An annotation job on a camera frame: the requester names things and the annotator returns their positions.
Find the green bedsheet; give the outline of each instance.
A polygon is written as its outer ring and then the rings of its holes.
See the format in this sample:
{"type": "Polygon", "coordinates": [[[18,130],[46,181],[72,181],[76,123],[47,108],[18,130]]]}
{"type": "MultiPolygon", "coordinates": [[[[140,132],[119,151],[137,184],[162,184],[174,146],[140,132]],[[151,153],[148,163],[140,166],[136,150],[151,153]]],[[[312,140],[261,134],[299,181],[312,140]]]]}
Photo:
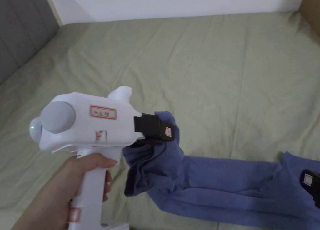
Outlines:
{"type": "MultiPolygon", "coordinates": [[[[167,110],[187,155],[277,161],[320,160],[320,39],[298,14],[72,24],[0,86],[0,222],[9,229],[69,156],[40,152],[30,121],[56,95],[107,96],[132,87],[139,112],[167,110]]],[[[146,193],[123,194],[122,159],[103,222],[136,229],[219,229],[162,212],[146,193]]]]}

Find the blue fabric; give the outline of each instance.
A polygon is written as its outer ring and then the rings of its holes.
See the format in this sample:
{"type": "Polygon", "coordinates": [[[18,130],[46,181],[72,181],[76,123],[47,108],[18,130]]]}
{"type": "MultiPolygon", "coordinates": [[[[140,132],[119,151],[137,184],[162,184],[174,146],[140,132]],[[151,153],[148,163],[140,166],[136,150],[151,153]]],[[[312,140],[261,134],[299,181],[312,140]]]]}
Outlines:
{"type": "MultiPolygon", "coordinates": [[[[156,112],[175,124],[169,112],[156,112]]],[[[286,152],[280,163],[189,157],[176,139],[160,146],[125,148],[130,170],[126,196],[148,192],[169,213],[273,229],[320,229],[320,209],[299,184],[320,162],[286,152]]]]}

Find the white handheld device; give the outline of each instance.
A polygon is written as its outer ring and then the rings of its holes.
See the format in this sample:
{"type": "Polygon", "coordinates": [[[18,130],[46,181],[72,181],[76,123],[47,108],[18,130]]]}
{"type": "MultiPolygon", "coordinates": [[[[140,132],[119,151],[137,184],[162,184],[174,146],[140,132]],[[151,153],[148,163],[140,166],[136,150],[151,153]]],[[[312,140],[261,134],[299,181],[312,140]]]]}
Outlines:
{"type": "MultiPolygon", "coordinates": [[[[56,96],[30,123],[30,136],[43,151],[100,152],[120,161],[122,149],[174,140],[174,126],[130,105],[132,90],[120,86],[107,98],[81,93],[56,96]]],[[[129,230],[128,224],[101,226],[106,169],[87,172],[72,199],[69,230],[129,230]]]]}

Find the black clip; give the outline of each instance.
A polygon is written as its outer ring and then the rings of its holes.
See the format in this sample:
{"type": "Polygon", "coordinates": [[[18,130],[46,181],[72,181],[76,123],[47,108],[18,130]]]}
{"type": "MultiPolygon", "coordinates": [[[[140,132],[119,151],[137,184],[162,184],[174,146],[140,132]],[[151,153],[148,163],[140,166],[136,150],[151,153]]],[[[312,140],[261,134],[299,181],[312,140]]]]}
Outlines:
{"type": "Polygon", "coordinates": [[[141,147],[145,144],[160,145],[164,141],[175,139],[174,125],[161,121],[157,115],[142,114],[134,117],[134,131],[141,132],[145,139],[137,140],[130,147],[141,147]]]}
{"type": "Polygon", "coordinates": [[[320,208],[320,174],[303,170],[300,175],[300,185],[313,197],[315,206],[320,208]]]}

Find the sticker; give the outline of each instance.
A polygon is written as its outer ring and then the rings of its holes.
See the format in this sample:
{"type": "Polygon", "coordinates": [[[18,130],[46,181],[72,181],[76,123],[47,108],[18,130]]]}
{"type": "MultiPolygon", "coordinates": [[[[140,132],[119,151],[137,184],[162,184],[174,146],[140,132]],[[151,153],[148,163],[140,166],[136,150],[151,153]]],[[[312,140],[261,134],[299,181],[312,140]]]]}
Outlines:
{"type": "Polygon", "coordinates": [[[172,137],[171,135],[171,128],[169,127],[165,127],[165,133],[164,133],[166,136],[169,136],[169,137],[172,137]]]}
{"type": "Polygon", "coordinates": [[[311,187],[311,185],[312,185],[312,178],[313,178],[312,176],[310,176],[310,175],[308,175],[308,174],[305,174],[305,175],[304,175],[304,181],[303,181],[303,183],[311,187]]]}
{"type": "Polygon", "coordinates": [[[102,133],[103,133],[103,131],[96,132],[96,141],[100,140],[102,133]]]}
{"type": "Polygon", "coordinates": [[[90,115],[92,117],[116,120],[117,110],[106,107],[90,106],[90,115]]]}
{"type": "Polygon", "coordinates": [[[79,222],[80,220],[81,209],[71,207],[69,211],[69,222],[79,222]]]}

